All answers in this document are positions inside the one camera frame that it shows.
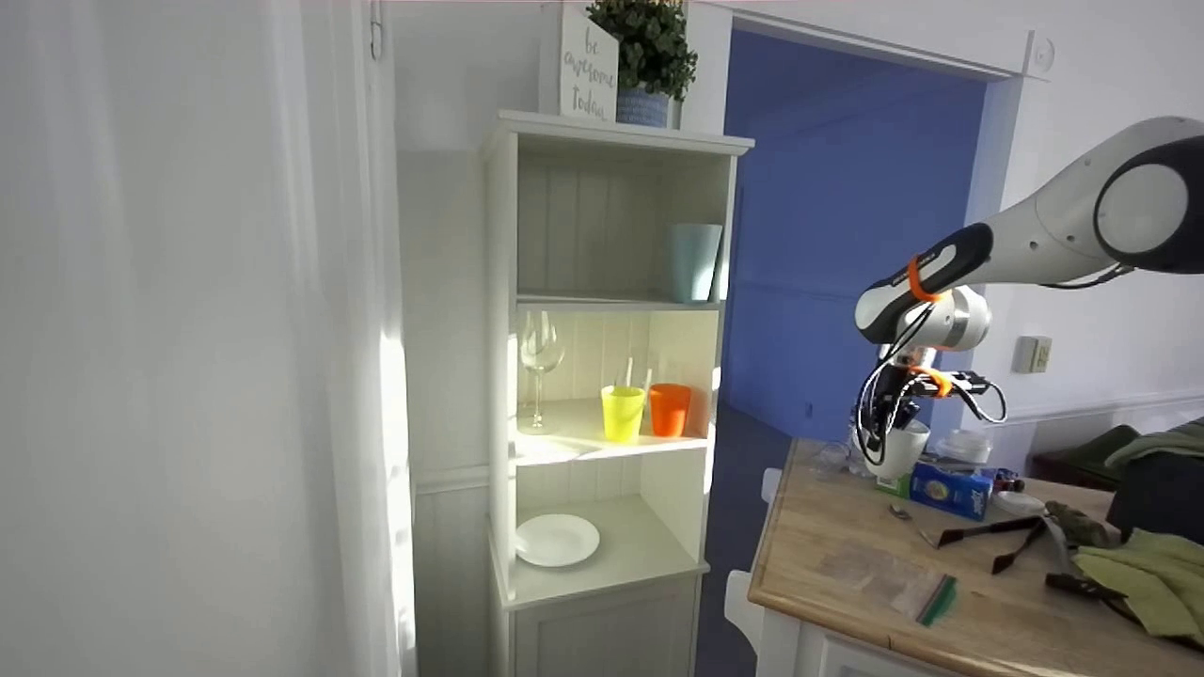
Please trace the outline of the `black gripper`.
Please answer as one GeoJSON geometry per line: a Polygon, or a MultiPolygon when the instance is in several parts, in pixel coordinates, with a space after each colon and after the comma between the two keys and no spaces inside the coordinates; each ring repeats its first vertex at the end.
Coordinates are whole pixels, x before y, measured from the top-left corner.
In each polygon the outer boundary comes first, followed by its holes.
{"type": "Polygon", "coordinates": [[[903,366],[876,366],[862,383],[862,460],[885,462],[885,435],[918,412],[926,375],[903,366]]]}

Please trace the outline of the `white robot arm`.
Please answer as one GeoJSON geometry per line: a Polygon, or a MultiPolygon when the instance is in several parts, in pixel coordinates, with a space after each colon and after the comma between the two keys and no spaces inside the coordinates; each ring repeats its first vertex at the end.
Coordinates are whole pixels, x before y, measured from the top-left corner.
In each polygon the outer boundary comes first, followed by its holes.
{"type": "Polygon", "coordinates": [[[915,393],[987,386],[923,362],[987,337],[979,283],[1079,289],[1129,272],[1204,272],[1204,124],[1194,118],[1113,133],[995,222],[941,237],[858,296],[853,326],[880,347],[849,412],[862,460],[887,460],[887,434],[908,426],[915,393]]]}

